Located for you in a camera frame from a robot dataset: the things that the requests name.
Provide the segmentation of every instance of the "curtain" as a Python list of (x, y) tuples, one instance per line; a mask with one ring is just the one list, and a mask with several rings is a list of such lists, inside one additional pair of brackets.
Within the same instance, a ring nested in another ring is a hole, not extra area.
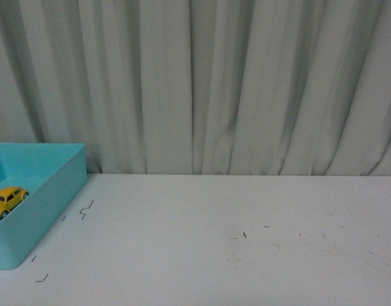
[(92, 173), (391, 175), (391, 1), (0, 1), (0, 142)]

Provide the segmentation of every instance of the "toy car roof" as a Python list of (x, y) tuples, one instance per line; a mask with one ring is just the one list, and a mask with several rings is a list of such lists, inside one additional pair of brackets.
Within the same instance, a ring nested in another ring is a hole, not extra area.
[(22, 189), (22, 188), (18, 187), (18, 186), (11, 186), (11, 187), (2, 188), (2, 189), (0, 189), (0, 196), (8, 196), (17, 189)]

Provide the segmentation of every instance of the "turquoise container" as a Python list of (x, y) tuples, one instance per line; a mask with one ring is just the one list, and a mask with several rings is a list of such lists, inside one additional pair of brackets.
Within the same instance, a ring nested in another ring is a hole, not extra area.
[(29, 191), (0, 220), (0, 269), (24, 261), (86, 180), (83, 144), (0, 143), (0, 189)]

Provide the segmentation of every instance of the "toy car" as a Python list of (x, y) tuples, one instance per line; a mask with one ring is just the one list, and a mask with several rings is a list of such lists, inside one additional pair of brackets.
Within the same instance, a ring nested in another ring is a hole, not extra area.
[(0, 219), (3, 219), (21, 203), (27, 196), (28, 190), (21, 187), (7, 187), (0, 190)]

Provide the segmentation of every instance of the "white table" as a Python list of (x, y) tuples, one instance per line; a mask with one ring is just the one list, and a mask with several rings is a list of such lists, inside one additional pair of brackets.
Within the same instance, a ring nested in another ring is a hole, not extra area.
[(391, 177), (90, 175), (0, 305), (391, 306)]

